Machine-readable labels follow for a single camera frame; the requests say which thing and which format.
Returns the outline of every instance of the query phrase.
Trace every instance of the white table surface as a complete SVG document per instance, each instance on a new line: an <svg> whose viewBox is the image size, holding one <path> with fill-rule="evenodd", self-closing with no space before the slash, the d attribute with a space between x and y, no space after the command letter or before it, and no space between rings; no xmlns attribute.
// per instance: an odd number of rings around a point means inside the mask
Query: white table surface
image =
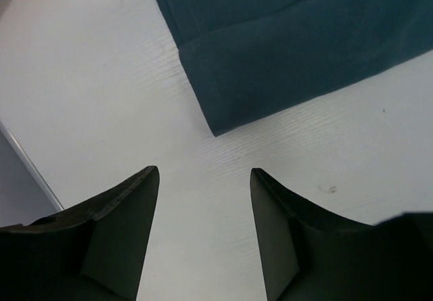
<svg viewBox="0 0 433 301"><path fill-rule="evenodd" d="M365 223L433 210L433 53L215 138L155 0L0 14L0 117L65 207L160 169L138 300L265 300L252 167Z"/></svg>

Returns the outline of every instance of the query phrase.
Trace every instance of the small stain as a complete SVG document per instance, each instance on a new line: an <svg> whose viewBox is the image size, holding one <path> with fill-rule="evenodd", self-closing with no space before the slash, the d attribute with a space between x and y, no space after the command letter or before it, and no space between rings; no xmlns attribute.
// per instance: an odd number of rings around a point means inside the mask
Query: small stain
<svg viewBox="0 0 433 301"><path fill-rule="evenodd" d="M324 190L322 188L322 186L319 186L319 191L321 191L322 193L328 193L328 194L332 194L332 193L336 193L337 192L337 187L336 186L332 186L327 190Z"/></svg>

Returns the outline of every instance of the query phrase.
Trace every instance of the dark green cloth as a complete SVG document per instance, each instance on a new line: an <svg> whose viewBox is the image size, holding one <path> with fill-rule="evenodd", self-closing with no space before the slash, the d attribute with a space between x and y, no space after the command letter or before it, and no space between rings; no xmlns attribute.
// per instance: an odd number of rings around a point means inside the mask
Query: dark green cloth
<svg viewBox="0 0 433 301"><path fill-rule="evenodd" d="M215 135L433 48L433 0L157 0Z"/></svg>

